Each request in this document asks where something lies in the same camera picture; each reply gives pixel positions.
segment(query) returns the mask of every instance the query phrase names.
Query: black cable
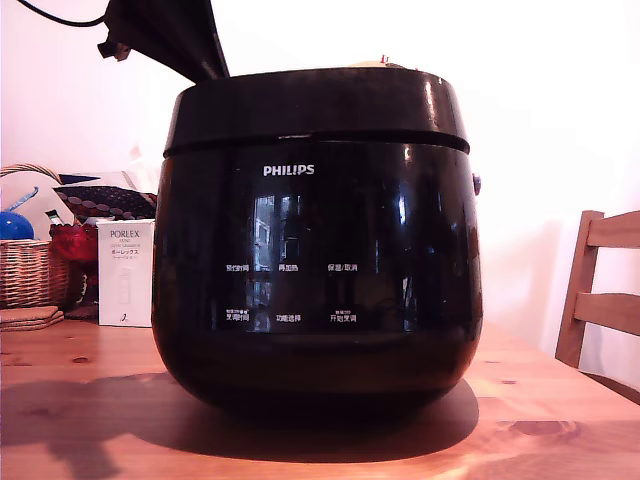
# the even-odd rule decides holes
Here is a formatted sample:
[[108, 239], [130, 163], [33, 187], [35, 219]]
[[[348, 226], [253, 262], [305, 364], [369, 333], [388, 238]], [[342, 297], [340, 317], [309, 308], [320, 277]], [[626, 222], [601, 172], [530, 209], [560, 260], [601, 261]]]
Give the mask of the black cable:
[[96, 25], [100, 25], [104, 21], [104, 15], [96, 18], [95, 20], [90, 20], [88, 22], [74, 22], [71, 20], [65, 20], [64, 18], [58, 18], [50, 13], [45, 12], [44, 10], [40, 10], [38, 7], [31, 5], [26, 0], [18, 0], [22, 5], [27, 7], [32, 12], [36, 12], [38, 15], [42, 15], [44, 18], [48, 20], [52, 20], [56, 23], [60, 23], [62, 25], [66, 25], [67, 27], [95, 27]]

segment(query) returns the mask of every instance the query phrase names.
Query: table surface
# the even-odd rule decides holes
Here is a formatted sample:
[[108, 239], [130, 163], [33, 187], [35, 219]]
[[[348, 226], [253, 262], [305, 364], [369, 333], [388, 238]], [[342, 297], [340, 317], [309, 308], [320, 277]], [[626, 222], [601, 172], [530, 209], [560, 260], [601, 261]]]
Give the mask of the table surface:
[[348, 431], [225, 417], [150, 329], [65, 320], [3, 333], [1, 353], [7, 479], [640, 479], [640, 407], [491, 324], [417, 419]]

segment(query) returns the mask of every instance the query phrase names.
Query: wooden chair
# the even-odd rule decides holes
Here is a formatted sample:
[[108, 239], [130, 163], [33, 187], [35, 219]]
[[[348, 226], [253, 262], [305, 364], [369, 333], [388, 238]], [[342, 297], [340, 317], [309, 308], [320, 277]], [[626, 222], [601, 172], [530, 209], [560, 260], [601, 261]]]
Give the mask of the wooden chair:
[[[609, 218], [602, 212], [582, 212], [556, 348], [556, 358], [574, 368], [580, 362], [587, 322], [640, 336], [640, 296], [591, 293], [599, 247], [640, 248], [640, 211]], [[633, 388], [583, 373], [640, 405], [640, 392]]]

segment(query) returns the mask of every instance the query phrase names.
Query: coaster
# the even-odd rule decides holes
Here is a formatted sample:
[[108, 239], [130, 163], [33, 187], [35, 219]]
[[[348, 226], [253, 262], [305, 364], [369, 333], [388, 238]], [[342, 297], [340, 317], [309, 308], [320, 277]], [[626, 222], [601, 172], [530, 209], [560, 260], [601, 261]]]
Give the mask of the coaster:
[[[54, 311], [53, 315], [38, 318], [38, 314], [49, 313], [51, 308]], [[14, 310], [20, 311], [0, 310], [0, 332], [40, 330], [64, 320], [64, 313], [56, 307], [20, 308]]]
[[0, 310], [0, 323], [24, 320], [42, 320], [52, 317], [58, 307], [11, 308]]

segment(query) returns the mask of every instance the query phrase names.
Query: black rice cooker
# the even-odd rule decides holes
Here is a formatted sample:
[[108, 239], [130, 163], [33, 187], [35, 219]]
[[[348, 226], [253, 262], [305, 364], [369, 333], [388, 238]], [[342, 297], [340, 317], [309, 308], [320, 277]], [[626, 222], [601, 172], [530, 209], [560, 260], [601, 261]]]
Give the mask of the black rice cooker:
[[226, 410], [410, 412], [478, 345], [469, 145], [451, 86], [398, 68], [204, 82], [159, 192], [153, 331]]

